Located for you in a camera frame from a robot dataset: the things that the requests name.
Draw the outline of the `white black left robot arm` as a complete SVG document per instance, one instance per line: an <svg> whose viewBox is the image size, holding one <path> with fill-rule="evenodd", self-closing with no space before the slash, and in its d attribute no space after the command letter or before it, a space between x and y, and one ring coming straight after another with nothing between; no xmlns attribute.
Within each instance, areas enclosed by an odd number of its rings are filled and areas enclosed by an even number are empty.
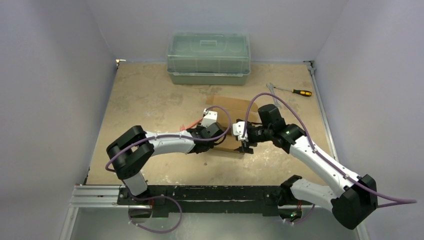
<svg viewBox="0 0 424 240"><path fill-rule="evenodd" d="M142 205L148 201L149 191L141 170L151 157L204 153L214 148L227 132L217 122L176 133L153 133L135 125L106 148L109 162L105 168L126 185L130 199Z"/></svg>

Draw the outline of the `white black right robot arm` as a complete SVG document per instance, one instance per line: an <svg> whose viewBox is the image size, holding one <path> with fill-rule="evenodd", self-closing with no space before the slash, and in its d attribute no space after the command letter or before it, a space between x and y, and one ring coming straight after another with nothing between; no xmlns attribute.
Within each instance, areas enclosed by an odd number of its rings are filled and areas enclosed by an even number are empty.
<svg viewBox="0 0 424 240"><path fill-rule="evenodd" d="M279 109L267 104L258 110L259 124L237 119L232 135L241 142L240 152L253 154L258 143L272 142L277 148L297 158L315 172L325 185L293 175L280 185L272 198L278 206L306 201L330 211L345 228L355 229L378 207L376 181L368 174L360 176L342 166L321 148L309 141L306 132L296 124L287 124Z"/></svg>

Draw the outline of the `brown cardboard box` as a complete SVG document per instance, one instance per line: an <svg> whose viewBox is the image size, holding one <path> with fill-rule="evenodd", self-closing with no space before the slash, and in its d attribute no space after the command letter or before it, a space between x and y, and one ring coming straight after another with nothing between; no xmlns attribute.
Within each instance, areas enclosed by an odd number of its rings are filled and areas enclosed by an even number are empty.
<svg viewBox="0 0 424 240"><path fill-rule="evenodd" d="M244 120L246 116L246 111L250 104L250 100L244 100L239 98L220 96L220 95L211 95L206 98L206 104L210 106L220 106L224 108L231 117L231 122L228 120L227 114L220 108L214 107L212 110L217 112L217 122L224 128L232 126L235 124L238 119ZM225 140L215 146L213 149L217 151L229 152L241 154L237 149L241 146L241 142L237 141L234 136L232 136L232 131L227 132Z"/></svg>

